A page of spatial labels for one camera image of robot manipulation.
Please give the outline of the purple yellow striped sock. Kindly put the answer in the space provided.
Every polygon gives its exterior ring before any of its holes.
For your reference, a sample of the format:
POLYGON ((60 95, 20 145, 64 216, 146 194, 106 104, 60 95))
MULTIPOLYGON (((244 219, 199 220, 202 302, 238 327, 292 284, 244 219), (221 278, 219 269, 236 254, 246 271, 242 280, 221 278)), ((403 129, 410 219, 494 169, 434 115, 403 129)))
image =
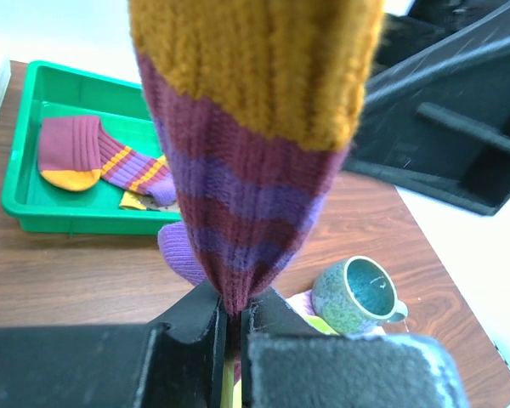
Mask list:
POLYGON ((46 181, 63 190, 89 190, 103 179, 125 191, 150 196, 160 207, 176 201, 173 176, 164 159, 114 139, 98 116, 45 118, 37 167, 46 181))

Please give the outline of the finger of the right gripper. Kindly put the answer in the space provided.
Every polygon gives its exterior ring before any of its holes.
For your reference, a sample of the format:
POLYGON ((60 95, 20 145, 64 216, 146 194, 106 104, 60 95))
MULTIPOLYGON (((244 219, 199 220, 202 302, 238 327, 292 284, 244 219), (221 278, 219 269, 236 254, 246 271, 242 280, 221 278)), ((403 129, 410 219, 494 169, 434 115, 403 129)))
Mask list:
POLYGON ((343 169, 484 216, 510 198, 510 1, 389 15, 343 169))

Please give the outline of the yellow monster sock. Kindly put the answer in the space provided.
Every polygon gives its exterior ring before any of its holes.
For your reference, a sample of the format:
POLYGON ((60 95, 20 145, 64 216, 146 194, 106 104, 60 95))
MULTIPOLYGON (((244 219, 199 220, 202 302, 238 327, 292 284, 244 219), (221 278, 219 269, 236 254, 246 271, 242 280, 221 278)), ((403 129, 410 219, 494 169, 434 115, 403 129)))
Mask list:
POLYGON ((173 202, 169 206, 159 207, 151 196, 139 195, 131 191, 125 191, 119 207, 125 210, 139 210, 139 211, 159 211, 165 213, 177 213, 179 205, 173 202))

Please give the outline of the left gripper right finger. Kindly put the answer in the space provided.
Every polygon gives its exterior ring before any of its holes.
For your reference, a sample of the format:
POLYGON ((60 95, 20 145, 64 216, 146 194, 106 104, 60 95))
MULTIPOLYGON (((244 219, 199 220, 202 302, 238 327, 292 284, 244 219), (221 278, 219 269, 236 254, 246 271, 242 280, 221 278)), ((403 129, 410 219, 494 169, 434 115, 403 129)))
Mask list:
POLYGON ((431 337, 326 335, 274 289, 241 314, 245 407, 467 407, 456 364, 431 337))

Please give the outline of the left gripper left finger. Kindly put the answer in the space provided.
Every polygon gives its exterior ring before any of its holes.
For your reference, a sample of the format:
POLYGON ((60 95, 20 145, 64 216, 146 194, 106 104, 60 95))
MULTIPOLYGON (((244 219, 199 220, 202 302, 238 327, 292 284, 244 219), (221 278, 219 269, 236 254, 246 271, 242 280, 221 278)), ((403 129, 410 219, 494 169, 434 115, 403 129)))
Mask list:
POLYGON ((148 323, 0 327, 0 407, 218 407, 226 320, 203 282, 148 323))

